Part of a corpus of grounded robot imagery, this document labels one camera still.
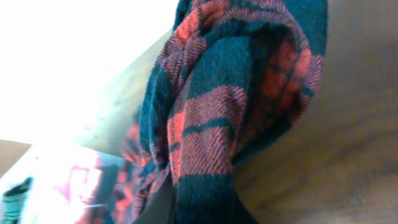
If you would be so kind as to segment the red black plaid shirt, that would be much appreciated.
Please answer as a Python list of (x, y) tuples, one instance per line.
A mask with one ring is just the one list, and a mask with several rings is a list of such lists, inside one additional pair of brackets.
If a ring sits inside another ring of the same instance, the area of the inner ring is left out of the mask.
[(254, 223), (234, 167), (305, 111), (323, 68), (326, 1), (180, 1), (109, 207), (77, 223)]

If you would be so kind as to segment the pink garment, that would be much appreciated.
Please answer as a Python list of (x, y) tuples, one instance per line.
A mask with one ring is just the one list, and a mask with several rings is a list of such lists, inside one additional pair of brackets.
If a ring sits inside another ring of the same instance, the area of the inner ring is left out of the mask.
[(68, 222), (97, 223), (97, 209), (104, 206), (98, 203), (97, 196), (102, 176), (102, 170), (72, 166), (68, 170), (68, 177), (54, 185), (54, 189), (63, 197)]

